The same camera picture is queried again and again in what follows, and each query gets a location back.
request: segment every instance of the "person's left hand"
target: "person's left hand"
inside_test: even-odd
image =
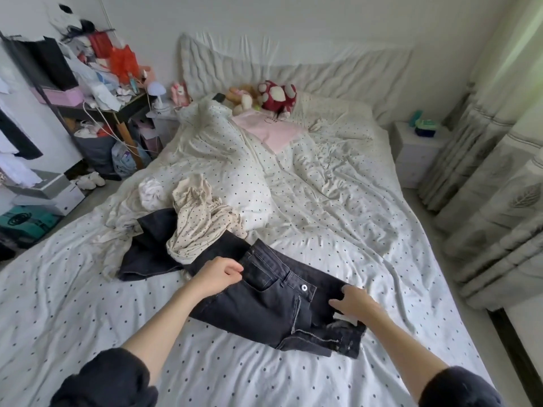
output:
[[[215,257],[208,261],[187,283],[201,298],[219,294],[226,287],[241,281],[243,266],[231,258]]]

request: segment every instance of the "wall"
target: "wall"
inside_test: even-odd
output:
[[[98,0],[71,0],[104,21]],[[416,42],[397,119],[442,119],[510,0],[103,0],[114,28],[165,83],[179,78],[178,39],[190,30],[260,31],[328,39]]]
[[[6,36],[20,34],[30,40],[58,37],[59,33],[48,21],[45,2],[64,3],[64,0],[0,0],[0,30]],[[44,154],[24,162],[31,168],[64,172],[81,160],[62,124],[31,93],[4,46],[0,46],[0,74],[12,74],[17,85],[15,92],[0,94],[0,99],[15,113],[25,133]],[[10,208],[13,196],[11,191],[0,187],[0,214]]]
[[[506,309],[522,345],[543,378],[543,294]]]

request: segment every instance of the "curtain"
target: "curtain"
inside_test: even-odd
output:
[[[543,0],[515,3],[470,89],[419,195],[449,234],[461,294],[494,310],[543,292]]]

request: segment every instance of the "table lamp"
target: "table lamp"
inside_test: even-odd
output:
[[[153,103],[153,109],[157,112],[157,114],[170,111],[169,104],[163,103],[162,98],[160,97],[161,95],[166,94],[166,88],[164,88],[164,86],[158,81],[153,81],[147,86],[147,94],[156,96],[156,100]]]

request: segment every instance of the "red bag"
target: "red bag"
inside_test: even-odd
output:
[[[113,45],[107,33],[96,31],[87,36],[91,42],[92,49],[97,59],[108,59],[111,55]]]
[[[123,49],[113,47],[109,60],[109,68],[113,74],[119,77],[119,82],[129,84],[129,73],[133,77],[139,77],[139,66],[136,60],[136,55],[126,45]]]

